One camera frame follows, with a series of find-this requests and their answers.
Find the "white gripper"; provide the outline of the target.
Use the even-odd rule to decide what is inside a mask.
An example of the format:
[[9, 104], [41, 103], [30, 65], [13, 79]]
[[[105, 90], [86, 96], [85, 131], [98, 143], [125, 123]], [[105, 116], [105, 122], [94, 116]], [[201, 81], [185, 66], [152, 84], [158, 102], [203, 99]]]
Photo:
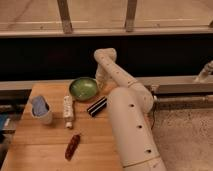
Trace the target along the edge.
[[106, 82], [109, 80], [109, 74], [105, 71], [105, 69], [101, 66], [97, 66], [95, 79], [99, 89], [102, 89]]

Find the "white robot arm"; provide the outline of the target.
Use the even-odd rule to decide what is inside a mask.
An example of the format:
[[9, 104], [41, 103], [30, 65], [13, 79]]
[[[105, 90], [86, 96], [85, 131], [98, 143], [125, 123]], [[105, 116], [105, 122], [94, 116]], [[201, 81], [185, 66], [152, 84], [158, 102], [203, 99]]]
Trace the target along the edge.
[[154, 104], [151, 92], [115, 63], [114, 48], [97, 49], [94, 58], [98, 84], [111, 77], [118, 85], [107, 97], [107, 111], [123, 171], [167, 171], [145, 119]]

